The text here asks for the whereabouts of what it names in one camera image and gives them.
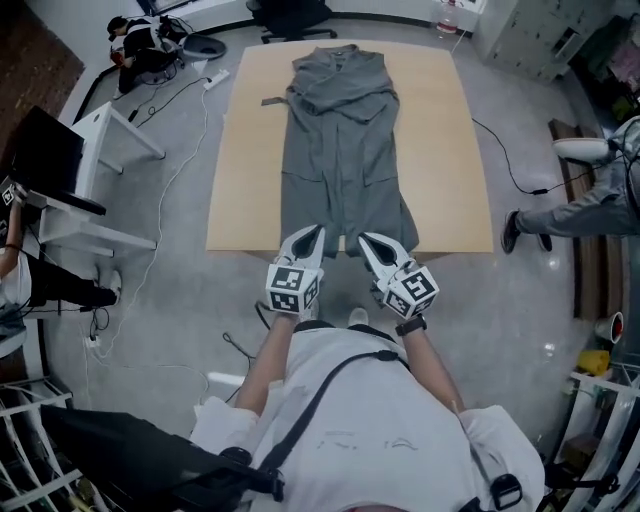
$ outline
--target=gray robe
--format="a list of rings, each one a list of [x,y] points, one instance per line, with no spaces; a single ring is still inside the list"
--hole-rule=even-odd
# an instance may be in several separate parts
[[[398,188],[393,125],[398,96],[380,53],[316,48],[295,60],[282,167],[282,240],[311,224],[327,230],[325,255],[359,255],[364,231],[408,251],[418,233]]]

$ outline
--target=black wristband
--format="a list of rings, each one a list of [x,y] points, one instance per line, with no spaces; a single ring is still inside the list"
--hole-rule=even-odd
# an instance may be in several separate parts
[[[422,315],[411,317],[405,323],[396,326],[396,334],[401,338],[417,329],[426,329],[427,322]]]

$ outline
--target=gray floor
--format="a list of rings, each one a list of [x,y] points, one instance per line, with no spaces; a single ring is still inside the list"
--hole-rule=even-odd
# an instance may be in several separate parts
[[[456,41],[439,39],[434,30],[396,24],[336,20],[330,25],[342,38],[382,39],[447,49]],[[222,60],[208,64],[205,72],[209,75],[218,68],[235,73],[243,49],[260,43],[260,30],[252,27],[218,37],[227,43],[229,52]],[[576,122],[560,87],[532,83],[485,67],[468,40],[460,43],[454,60],[472,115],[501,137],[520,185],[531,190],[558,183],[560,169],[551,149],[547,122],[554,117]],[[162,105],[195,77],[193,69],[181,72],[141,109],[135,122],[146,117],[149,105]],[[112,75],[103,81],[90,110],[110,99],[115,80]],[[232,84],[227,80],[205,96],[209,131],[197,157],[167,193],[162,222],[164,240],[157,262],[111,356],[105,360],[111,365],[189,365],[201,371],[243,374],[246,360],[222,340],[223,332],[228,331],[250,352],[258,350],[265,335],[253,312],[253,303],[263,294],[267,264],[242,254],[205,252],[211,184]],[[115,106],[128,116],[151,93],[152,88],[141,87],[115,102]],[[166,148],[167,158],[163,161],[128,155],[123,138],[113,134],[117,151],[135,159],[127,162],[121,177],[104,171],[96,186],[98,200],[108,208],[106,225],[157,239],[160,193],[180,163],[193,152],[202,132],[201,93],[200,85],[192,86],[142,128]],[[533,441],[542,436],[540,446],[544,450],[553,442],[550,433],[566,402],[561,386],[590,326],[571,318],[570,241],[554,239],[553,253],[545,254],[534,237],[522,237],[516,251],[505,256],[499,233],[509,210],[550,207],[566,197],[562,188],[539,197],[519,193],[509,178],[500,146],[481,128],[477,128],[477,137],[496,251],[449,255],[429,263],[442,290],[428,312],[429,334],[468,406],[503,405]],[[69,250],[54,250],[52,254],[78,273],[87,274],[95,261],[92,256]],[[101,333],[106,345],[152,258],[145,251],[120,249],[118,255],[113,260],[99,261],[105,269],[118,267],[124,277],[123,302],[111,308],[111,324]],[[320,299],[325,319],[344,324],[350,307],[363,303],[374,326],[391,330],[392,315],[375,308],[368,294],[370,278],[358,260],[339,257],[326,262],[325,269]],[[88,317],[81,321],[85,331],[89,321]],[[75,392],[77,406],[86,407],[85,357],[79,333],[75,319],[47,322],[53,370]],[[187,435],[194,424],[193,405],[202,390],[202,381],[188,370],[106,368],[89,358],[89,380],[95,409],[128,411],[181,435]],[[211,390],[225,398],[229,391]]]

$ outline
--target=power strip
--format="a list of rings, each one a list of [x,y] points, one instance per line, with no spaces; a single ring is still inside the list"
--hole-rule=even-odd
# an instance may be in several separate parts
[[[230,73],[226,69],[221,69],[215,76],[211,78],[207,78],[207,81],[204,83],[205,90],[213,89],[216,85],[222,82],[225,78],[227,78]]]
[[[82,341],[87,348],[96,348],[102,344],[100,336],[94,336],[93,339],[91,338],[91,336],[85,336],[84,338],[82,338]]]

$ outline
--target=white cabinet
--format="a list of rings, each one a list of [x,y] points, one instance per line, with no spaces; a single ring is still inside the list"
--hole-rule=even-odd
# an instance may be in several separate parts
[[[473,36],[480,58],[527,78],[549,82],[595,30],[613,0],[487,0]]]

